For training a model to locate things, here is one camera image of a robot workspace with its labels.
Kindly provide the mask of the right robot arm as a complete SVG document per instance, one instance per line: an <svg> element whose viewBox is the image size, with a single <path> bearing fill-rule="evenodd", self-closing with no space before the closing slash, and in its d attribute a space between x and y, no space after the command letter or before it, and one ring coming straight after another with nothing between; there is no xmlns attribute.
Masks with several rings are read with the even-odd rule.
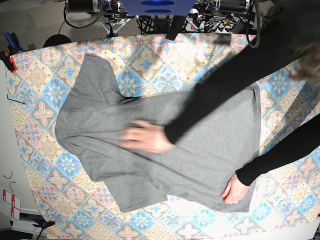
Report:
<svg viewBox="0 0 320 240"><path fill-rule="evenodd" d="M75 26L68 22L68 13L86 13L94 20L85 26ZM77 30L99 23L108 38L117 37L118 31L131 19L136 18L135 15L129 15L118 0L65 0L63 17L68 26Z"/></svg>

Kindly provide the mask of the person's left hand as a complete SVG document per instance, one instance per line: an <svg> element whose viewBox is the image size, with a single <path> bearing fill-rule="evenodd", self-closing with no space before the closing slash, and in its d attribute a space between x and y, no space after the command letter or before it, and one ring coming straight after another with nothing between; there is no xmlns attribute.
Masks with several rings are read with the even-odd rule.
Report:
<svg viewBox="0 0 320 240"><path fill-rule="evenodd" d="M248 190L249 186L241 183L237 175L233 174L220 197L225 204L233 205L239 203L248 193Z"/></svg>

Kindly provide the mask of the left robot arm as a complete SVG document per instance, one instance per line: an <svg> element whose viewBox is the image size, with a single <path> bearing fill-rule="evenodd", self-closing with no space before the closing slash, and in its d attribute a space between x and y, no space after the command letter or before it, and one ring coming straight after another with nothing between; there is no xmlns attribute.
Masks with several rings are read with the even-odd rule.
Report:
<svg viewBox="0 0 320 240"><path fill-rule="evenodd" d="M244 34L251 48L260 44L262 17L257 0L197 0L188 17L198 33Z"/></svg>

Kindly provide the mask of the black sleeved right forearm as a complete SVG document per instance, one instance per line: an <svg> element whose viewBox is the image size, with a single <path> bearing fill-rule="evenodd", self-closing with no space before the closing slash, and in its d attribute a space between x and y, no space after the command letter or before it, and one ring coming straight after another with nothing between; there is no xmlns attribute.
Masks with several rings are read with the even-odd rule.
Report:
<svg viewBox="0 0 320 240"><path fill-rule="evenodd" d="M175 144L188 129L250 84L297 61L292 47L320 42L320 13L281 14L263 30L258 48L247 46L200 84L183 111L164 127Z"/></svg>

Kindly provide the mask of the person's right hand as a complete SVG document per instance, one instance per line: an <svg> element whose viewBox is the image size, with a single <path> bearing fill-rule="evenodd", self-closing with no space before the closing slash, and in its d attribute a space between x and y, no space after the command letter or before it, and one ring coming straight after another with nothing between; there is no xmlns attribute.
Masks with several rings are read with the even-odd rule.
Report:
<svg viewBox="0 0 320 240"><path fill-rule="evenodd" d="M132 120L129 123L132 126L121 130L119 135L122 148L162 154L175 147L166 137L163 125L144 120Z"/></svg>

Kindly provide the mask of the black sleeved left forearm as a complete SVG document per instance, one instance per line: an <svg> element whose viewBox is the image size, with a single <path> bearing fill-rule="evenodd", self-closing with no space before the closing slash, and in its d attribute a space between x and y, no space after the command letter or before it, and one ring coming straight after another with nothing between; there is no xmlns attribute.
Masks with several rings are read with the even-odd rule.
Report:
<svg viewBox="0 0 320 240"><path fill-rule="evenodd" d="M245 186L260 175L295 162L320 145L320 116L313 117L299 126L263 155L235 171L238 180Z"/></svg>

